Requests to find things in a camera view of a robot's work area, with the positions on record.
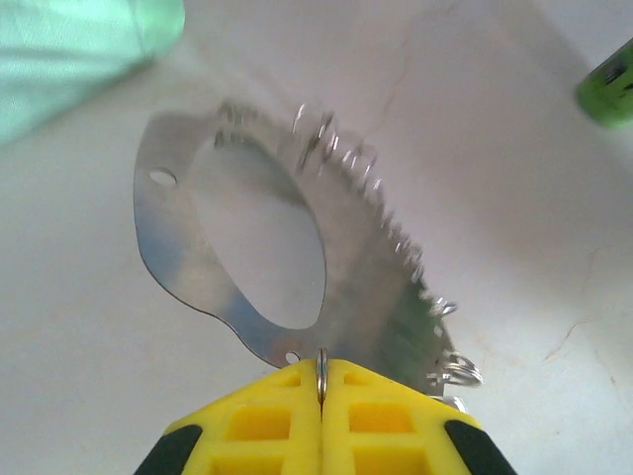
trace white table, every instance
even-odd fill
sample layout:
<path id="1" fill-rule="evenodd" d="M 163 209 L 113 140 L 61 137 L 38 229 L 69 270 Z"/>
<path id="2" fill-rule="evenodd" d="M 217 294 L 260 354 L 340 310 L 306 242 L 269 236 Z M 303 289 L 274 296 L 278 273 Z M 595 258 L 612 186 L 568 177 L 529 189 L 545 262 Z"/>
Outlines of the white table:
<path id="1" fill-rule="evenodd" d="M 628 473 L 633 129 L 595 126 L 572 91 L 633 36 L 633 3 L 187 7 L 168 57 L 0 151 L 0 472 L 132 473 L 169 422 L 272 371 L 167 295 L 136 248 L 148 118 L 229 95 L 284 119 L 319 99 L 376 146 L 389 204 L 432 289 L 460 302 L 449 329 L 487 378 L 457 393 L 520 474 Z M 235 238 L 257 245 L 235 216 Z M 289 240 L 305 243 L 297 227 Z M 309 316 L 318 265 L 287 262 L 274 289 L 252 273 L 253 297 Z"/>

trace green cloth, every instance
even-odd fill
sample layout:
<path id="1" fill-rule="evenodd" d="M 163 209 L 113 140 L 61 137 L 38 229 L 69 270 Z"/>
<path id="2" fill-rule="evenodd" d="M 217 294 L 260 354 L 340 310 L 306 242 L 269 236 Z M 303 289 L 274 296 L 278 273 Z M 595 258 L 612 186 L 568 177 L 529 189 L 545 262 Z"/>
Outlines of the green cloth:
<path id="1" fill-rule="evenodd" d="M 182 0 L 0 0 L 0 144 L 166 52 Z"/>

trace metal ring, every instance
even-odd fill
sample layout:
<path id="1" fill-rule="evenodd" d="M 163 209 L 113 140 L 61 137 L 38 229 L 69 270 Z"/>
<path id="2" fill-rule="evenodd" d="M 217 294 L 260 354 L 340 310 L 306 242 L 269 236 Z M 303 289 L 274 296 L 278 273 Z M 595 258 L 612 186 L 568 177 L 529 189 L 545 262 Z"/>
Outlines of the metal ring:
<path id="1" fill-rule="evenodd" d="M 320 348 L 316 355 L 316 393 L 318 403 L 323 404 L 327 393 L 327 350 Z"/>

